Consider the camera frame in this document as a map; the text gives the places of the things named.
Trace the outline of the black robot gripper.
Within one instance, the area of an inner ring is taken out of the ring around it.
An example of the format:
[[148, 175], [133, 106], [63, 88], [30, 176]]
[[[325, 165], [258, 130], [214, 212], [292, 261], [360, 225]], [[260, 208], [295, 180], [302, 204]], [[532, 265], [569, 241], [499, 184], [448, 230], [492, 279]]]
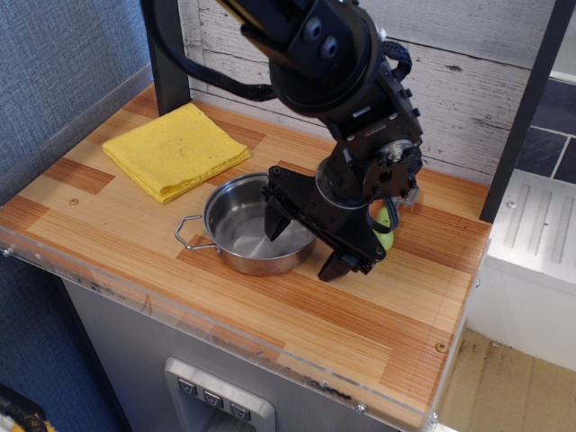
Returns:
[[367, 205], [344, 206], [331, 201], [316, 176], [307, 176], [281, 166], [272, 166], [265, 197], [265, 234], [275, 241], [292, 221], [298, 221], [332, 249], [318, 277], [331, 282], [350, 271], [368, 274], [383, 261], [386, 251], [374, 234]]

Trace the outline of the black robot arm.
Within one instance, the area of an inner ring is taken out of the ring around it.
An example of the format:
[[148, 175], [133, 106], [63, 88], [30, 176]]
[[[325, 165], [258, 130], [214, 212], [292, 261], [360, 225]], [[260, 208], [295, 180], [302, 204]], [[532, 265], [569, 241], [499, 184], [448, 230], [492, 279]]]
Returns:
[[[228, 1], [245, 38], [269, 60], [274, 95], [299, 115], [320, 120], [336, 140], [315, 175], [273, 166], [264, 189], [265, 234], [299, 221], [327, 244], [322, 281], [368, 273], [385, 258], [390, 227], [370, 205], [389, 211], [418, 190], [419, 112], [402, 86], [410, 63], [355, 1]], [[389, 63], [398, 59], [396, 67]]]

